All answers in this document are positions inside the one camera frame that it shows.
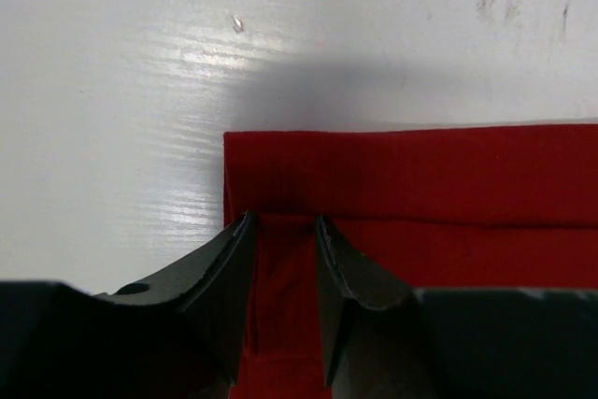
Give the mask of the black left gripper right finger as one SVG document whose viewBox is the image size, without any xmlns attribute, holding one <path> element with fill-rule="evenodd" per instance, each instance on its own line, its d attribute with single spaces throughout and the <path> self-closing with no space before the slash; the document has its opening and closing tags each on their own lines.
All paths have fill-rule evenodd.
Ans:
<svg viewBox="0 0 598 399">
<path fill-rule="evenodd" d="M 593 290 L 414 288 L 315 220 L 324 384 L 335 398 L 593 398 Z"/>
</svg>

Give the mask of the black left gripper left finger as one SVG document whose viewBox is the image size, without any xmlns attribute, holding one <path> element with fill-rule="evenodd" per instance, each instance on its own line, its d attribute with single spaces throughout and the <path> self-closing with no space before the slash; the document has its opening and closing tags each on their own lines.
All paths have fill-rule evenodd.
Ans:
<svg viewBox="0 0 598 399">
<path fill-rule="evenodd" d="M 226 398 L 237 383 L 257 219 L 114 293 L 1 285 L 5 398 Z"/>
</svg>

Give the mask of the red t-shirt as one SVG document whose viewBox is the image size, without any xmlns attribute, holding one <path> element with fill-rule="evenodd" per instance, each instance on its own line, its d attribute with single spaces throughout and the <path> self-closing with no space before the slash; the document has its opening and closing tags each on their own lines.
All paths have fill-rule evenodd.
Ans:
<svg viewBox="0 0 598 399">
<path fill-rule="evenodd" d="M 229 132 L 226 222 L 258 217 L 234 398 L 326 398 L 314 220 L 417 287 L 597 285 L 597 129 Z"/>
</svg>

